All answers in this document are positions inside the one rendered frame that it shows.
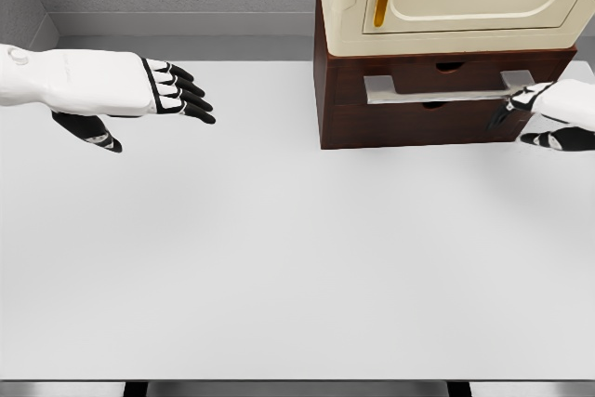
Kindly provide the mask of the brown upper drawer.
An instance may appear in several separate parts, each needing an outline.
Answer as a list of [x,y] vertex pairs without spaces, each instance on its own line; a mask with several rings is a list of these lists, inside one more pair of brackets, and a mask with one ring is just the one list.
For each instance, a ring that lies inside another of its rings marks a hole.
[[569,60],[487,60],[399,63],[387,66],[346,68],[337,75],[335,103],[367,102],[365,76],[389,75],[401,94],[422,92],[484,91],[502,87],[503,71],[528,70],[536,82],[558,79]]

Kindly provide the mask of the brown wooden drawer cabinet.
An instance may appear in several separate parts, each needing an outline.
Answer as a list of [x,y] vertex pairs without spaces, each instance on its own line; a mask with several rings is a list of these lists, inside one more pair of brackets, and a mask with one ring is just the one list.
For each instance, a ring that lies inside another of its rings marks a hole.
[[[533,49],[516,51],[462,52],[446,54],[415,54],[391,56],[339,57],[328,49],[324,27],[324,13],[321,0],[316,0],[313,79],[316,95],[319,135],[325,149],[341,149],[324,142],[324,129],[329,126],[333,109],[342,106],[335,103],[337,75],[346,68],[387,66],[399,63],[429,63],[447,61],[487,61],[487,60],[569,60],[575,56],[575,44],[567,48]],[[446,101],[415,102],[428,108],[438,108]]]

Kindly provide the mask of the silver drawer handle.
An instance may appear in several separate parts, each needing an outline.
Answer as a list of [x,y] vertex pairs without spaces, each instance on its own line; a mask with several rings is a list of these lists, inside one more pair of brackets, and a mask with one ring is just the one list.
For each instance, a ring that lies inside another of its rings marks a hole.
[[500,73],[501,84],[497,90],[484,91],[452,91],[452,92],[422,92],[401,94],[395,89],[391,76],[365,76],[364,85],[368,104],[405,104],[432,101],[461,101],[503,99],[521,90],[524,86],[535,83],[528,70],[503,71]]

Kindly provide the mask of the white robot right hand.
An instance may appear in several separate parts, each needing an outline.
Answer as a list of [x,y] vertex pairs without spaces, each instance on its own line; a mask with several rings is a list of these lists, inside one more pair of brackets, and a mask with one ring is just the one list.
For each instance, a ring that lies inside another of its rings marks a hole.
[[524,133],[520,141],[560,152],[595,151],[595,85],[575,79],[524,86],[506,97],[488,122],[490,130],[514,111],[537,113],[568,124],[543,133]]

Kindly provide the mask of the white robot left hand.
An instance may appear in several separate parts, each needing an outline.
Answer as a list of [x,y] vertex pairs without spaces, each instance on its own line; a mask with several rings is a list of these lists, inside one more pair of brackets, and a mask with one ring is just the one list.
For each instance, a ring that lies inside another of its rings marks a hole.
[[178,65],[131,52],[55,50],[61,65],[48,79],[43,102],[53,120],[80,140],[110,152],[122,144],[102,115],[137,118],[179,114],[213,125],[213,107],[194,77]]

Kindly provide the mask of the brown lower drawer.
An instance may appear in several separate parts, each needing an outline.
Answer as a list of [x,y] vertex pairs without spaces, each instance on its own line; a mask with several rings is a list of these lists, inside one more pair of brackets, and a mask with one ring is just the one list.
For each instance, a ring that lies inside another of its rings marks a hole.
[[333,147],[420,146],[513,141],[531,114],[514,111],[499,126],[487,126],[501,99],[423,103],[342,105],[333,109],[324,142]]

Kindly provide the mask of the brown drawer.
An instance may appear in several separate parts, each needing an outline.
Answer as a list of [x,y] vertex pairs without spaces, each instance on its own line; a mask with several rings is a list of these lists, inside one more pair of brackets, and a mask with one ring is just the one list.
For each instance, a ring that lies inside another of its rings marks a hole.
[[367,102],[365,76],[389,75],[401,94],[422,92],[484,91],[502,87],[503,71],[528,70],[536,82],[558,79],[569,60],[487,60],[399,63],[387,66],[346,68],[337,75],[335,103]]
[[513,141],[531,114],[514,111],[499,126],[487,126],[501,99],[423,103],[342,105],[333,109],[324,142],[333,147],[420,146]]

